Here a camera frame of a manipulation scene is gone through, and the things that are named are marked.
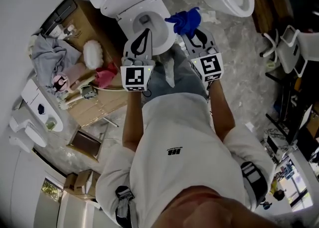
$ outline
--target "logo on t-shirt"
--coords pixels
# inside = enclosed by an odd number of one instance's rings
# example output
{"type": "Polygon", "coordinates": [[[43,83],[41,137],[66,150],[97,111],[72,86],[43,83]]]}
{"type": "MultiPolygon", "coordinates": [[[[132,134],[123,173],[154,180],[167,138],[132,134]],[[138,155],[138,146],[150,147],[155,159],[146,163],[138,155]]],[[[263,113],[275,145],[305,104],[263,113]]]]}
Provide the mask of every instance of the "logo on t-shirt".
{"type": "Polygon", "coordinates": [[[180,150],[181,150],[182,148],[183,148],[183,147],[173,147],[173,148],[169,148],[169,149],[167,149],[168,155],[180,154],[180,150]]]}

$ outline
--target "tile floor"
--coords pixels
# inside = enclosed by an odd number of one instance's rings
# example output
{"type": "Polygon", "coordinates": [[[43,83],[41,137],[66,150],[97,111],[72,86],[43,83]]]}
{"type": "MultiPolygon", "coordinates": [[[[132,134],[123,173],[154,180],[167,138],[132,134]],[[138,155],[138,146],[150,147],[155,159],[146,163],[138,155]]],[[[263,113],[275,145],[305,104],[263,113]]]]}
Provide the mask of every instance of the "tile floor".
{"type": "MultiPolygon", "coordinates": [[[[256,32],[252,18],[239,18],[213,11],[203,0],[163,2],[171,14],[200,7],[202,26],[213,33],[222,52],[225,73],[221,82],[235,120],[244,124],[250,122],[256,136],[262,139],[264,127],[269,124],[265,114],[272,111],[277,91],[275,83],[265,76],[265,60],[259,57],[259,53],[267,46],[267,42],[256,32]]],[[[109,147],[121,143],[125,112],[126,107],[123,107],[108,116],[120,127],[107,125],[99,163],[65,147],[76,128],[76,123],[66,112],[61,114],[64,124],[68,124],[66,129],[61,133],[50,133],[48,146],[37,150],[65,174],[86,169],[100,173],[109,147]]],[[[105,126],[104,121],[99,121],[86,130],[99,137],[105,126]]]]}

